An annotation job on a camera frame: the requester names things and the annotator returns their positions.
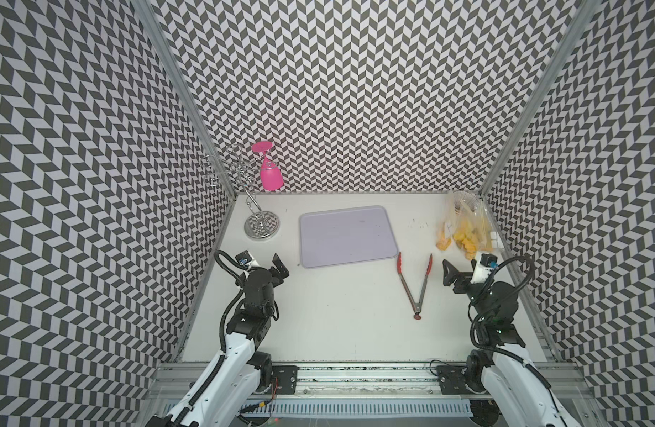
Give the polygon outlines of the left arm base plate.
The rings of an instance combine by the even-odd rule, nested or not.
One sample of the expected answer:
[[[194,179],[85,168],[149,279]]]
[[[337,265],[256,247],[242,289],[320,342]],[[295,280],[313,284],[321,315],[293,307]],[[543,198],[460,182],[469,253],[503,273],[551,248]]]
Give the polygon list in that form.
[[[294,395],[297,389],[299,366],[274,365],[272,367],[272,381],[277,395]]]

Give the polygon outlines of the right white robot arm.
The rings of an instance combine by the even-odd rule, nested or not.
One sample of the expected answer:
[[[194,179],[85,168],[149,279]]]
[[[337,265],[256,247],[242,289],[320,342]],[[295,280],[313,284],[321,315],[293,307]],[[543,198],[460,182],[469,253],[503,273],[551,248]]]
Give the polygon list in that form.
[[[466,359],[464,381],[473,393],[488,393],[510,426],[578,426],[580,422],[553,392],[552,384],[533,362],[514,325],[520,293],[534,278],[530,256],[502,263],[483,253],[461,272],[443,261],[443,285],[469,299],[469,336],[473,350]]]

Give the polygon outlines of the clear resealable bag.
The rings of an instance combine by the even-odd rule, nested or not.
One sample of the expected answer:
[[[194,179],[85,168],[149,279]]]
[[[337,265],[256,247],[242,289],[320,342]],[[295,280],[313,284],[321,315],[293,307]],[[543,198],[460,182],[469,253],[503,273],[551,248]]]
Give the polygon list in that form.
[[[480,235],[480,250],[482,252],[501,251],[505,248],[503,239],[492,220],[489,208],[484,201],[480,202],[477,211],[478,231]]]
[[[491,225],[478,197],[464,191],[455,192],[454,211],[456,225],[452,238],[465,258],[472,261],[479,252],[491,252]]]

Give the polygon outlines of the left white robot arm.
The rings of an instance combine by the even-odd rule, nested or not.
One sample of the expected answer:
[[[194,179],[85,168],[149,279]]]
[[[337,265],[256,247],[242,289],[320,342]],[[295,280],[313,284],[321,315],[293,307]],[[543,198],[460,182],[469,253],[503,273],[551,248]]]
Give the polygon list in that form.
[[[281,316],[275,288],[290,273],[277,254],[270,268],[259,265],[247,251],[232,257],[216,250],[214,260],[238,288],[219,322],[220,350],[184,397],[165,416],[152,416],[148,426],[229,426],[235,420],[247,426],[264,425],[247,415],[270,406],[273,398],[250,405],[247,399],[278,389],[279,381],[272,377],[272,355],[261,352],[259,346]]]

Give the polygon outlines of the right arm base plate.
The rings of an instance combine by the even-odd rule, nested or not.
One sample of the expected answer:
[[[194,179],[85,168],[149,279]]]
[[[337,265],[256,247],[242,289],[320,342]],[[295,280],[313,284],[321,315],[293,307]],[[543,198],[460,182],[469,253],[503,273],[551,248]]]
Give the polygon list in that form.
[[[495,366],[441,364],[432,369],[442,395],[465,396],[470,400],[512,397],[514,390]]]

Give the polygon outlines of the clear bag with cookies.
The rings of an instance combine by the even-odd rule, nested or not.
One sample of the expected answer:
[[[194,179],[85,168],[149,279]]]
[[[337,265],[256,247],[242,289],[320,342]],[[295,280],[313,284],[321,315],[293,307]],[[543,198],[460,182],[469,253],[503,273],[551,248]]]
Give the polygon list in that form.
[[[465,198],[463,191],[454,191],[446,195],[446,202],[442,210],[441,220],[438,222],[436,247],[445,251],[454,243],[460,250],[464,250],[465,215],[462,202]]]

